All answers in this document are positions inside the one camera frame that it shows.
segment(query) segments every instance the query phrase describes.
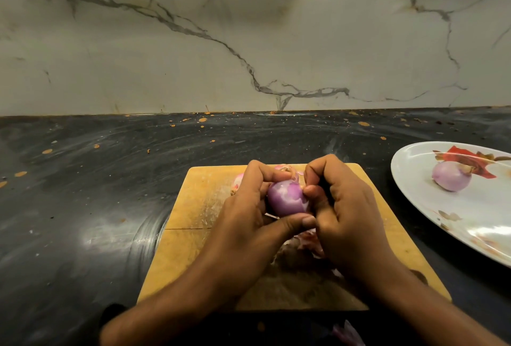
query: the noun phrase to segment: white plate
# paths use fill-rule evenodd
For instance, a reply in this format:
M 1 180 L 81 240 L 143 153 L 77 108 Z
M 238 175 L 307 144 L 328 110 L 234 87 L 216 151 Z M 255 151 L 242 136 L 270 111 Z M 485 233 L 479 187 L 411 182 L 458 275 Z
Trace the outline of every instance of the white plate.
M 469 158 L 465 149 L 485 158 Z M 434 151 L 447 152 L 439 155 Z M 431 179 L 439 159 L 478 167 L 470 184 L 452 193 Z M 478 252 L 511 267 L 511 154 L 482 146 L 428 141 L 401 148 L 390 168 L 399 189 L 439 227 Z

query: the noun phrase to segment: fingernail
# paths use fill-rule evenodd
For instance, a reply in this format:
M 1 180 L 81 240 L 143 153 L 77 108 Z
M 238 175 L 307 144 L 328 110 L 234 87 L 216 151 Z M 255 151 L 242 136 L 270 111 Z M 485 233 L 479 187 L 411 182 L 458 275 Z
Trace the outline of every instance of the fingernail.
M 315 228 L 316 227 L 316 218 L 314 218 L 312 215 L 303 218 L 302 226 L 307 230 Z

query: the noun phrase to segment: black marble countertop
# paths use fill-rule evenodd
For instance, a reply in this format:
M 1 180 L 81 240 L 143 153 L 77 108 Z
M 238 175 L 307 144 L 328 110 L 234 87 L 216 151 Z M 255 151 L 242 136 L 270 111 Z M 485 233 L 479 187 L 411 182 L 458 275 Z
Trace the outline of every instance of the black marble countertop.
M 511 342 L 511 269 L 431 223 L 390 174 L 407 144 L 511 152 L 510 135 L 509 107 L 0 118 L 0 338 L 57 343 L 107 304 L 134 304 L 190 167 L 333 153 L 365 169 L 453 303 Z

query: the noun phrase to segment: forearm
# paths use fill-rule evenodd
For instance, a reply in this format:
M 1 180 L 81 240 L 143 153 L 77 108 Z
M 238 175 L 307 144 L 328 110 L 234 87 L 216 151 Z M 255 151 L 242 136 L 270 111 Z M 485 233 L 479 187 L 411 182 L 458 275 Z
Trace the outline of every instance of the forearm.
M 101 346 L 160 344 L 199 323 L 220 304 L 214 285 L 189 268 L 163 290 L 107 323 Z
M 436 291 L 421 283 L 404 266 L 398 272 L 399 281 L 383 286 L 377 292 L 377 298 L 409 323 L 428 345 L 506 345 Z

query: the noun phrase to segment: right hand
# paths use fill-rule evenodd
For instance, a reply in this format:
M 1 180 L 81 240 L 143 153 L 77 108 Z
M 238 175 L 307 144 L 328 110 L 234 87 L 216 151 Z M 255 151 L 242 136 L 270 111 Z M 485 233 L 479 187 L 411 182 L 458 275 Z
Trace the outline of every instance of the right hand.
M 304 176 L 303 193 L 314 208 L 317 234 L 330 261 L 369 290 L 392 282 L 389 271 L 403 266 L 388 244 L 371 188 L 335 155 L 310 162 Z M 318 185 L 321 177 L 330 185 L 333 207 Z

